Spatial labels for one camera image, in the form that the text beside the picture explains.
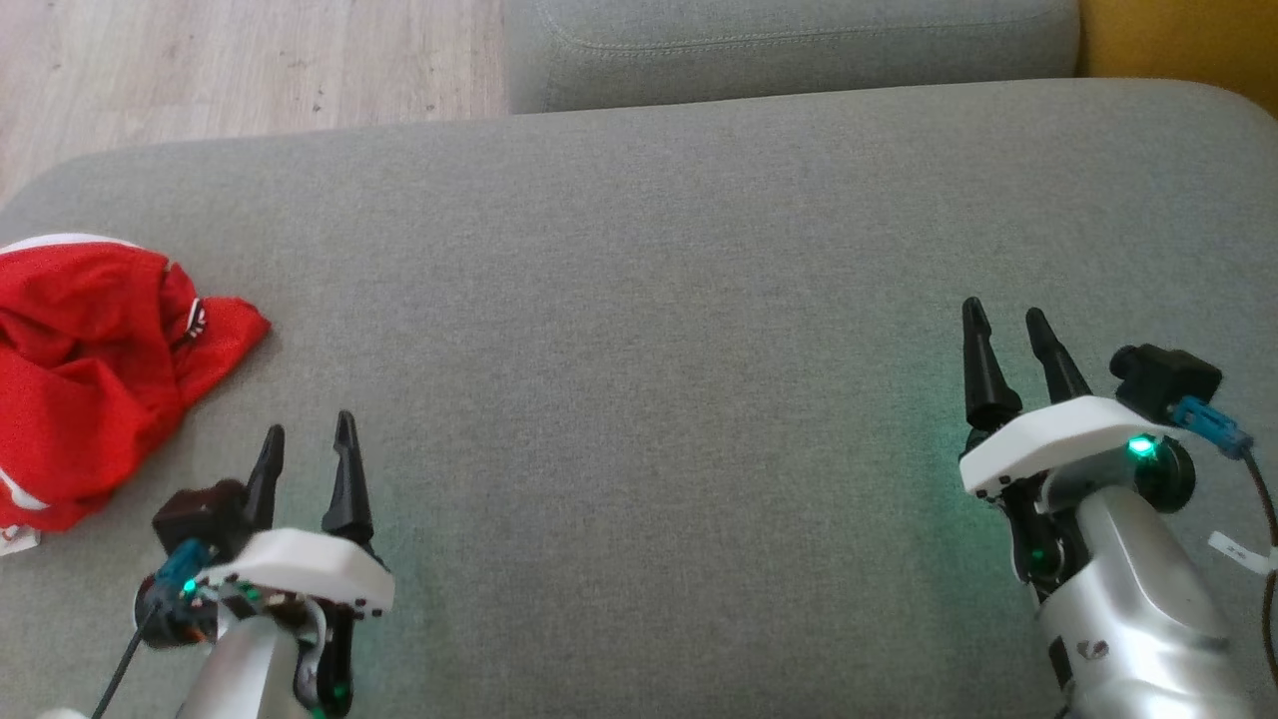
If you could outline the yellow furniture panel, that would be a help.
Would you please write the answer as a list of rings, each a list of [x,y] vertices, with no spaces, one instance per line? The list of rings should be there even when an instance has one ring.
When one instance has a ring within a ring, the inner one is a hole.
[[[1080,77],[1181,79],[1278,119],[1278,0],[1077,0]]]

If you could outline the red shorts white stripe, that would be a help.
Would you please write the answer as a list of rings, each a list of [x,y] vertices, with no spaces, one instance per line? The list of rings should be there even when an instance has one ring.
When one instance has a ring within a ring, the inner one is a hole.
[[[101,510],[270,327],[134,243],[0,246],[0,556]]]

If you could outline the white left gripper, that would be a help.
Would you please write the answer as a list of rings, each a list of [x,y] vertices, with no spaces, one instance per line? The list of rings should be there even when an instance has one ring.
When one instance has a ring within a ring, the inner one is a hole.
[[[395,579],[371,556],[374,524],[350,410],[334,427],[337,467],[322,533],[273,527],[285,429],[268,427],[244,487],[256,531],[227,564],[202,570],[198,596],[219,633],[197,676],[197,719],[346,719],[354,630],[395,605]]]

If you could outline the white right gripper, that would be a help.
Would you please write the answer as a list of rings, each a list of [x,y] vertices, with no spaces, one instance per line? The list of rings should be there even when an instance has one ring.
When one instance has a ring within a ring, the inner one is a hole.
[[[958,478],[967,494],[1002,511],[1013,576],[1044,600],[1089,559],[1076,518],[1088,496],[1130,488],[1159,513],[1183,508],[1185,446],[1177,429],[1088,396],[1089,382],[1039,307],[1025,323],[1053,405],[1019,415],[1022,400],[996,360],[982,301],[964,301],[961,319],[964,415],[973,432]]]

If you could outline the grey sofa seat cushion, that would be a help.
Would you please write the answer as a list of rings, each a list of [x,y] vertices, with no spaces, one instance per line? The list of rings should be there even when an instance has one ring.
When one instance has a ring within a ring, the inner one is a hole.
[[[357,418],[395,607],[351,719],[989,716],[1059,693],[964,494],[961,305],[1045,404],[1126,345],[1222,368],[1278,490],[1278,120],[1051,79],[120,149],[0,211],[178,261],[273,329],[105,510],[0,558],[0,719],[91,711],[174,490],[288,429],[320,527]]]

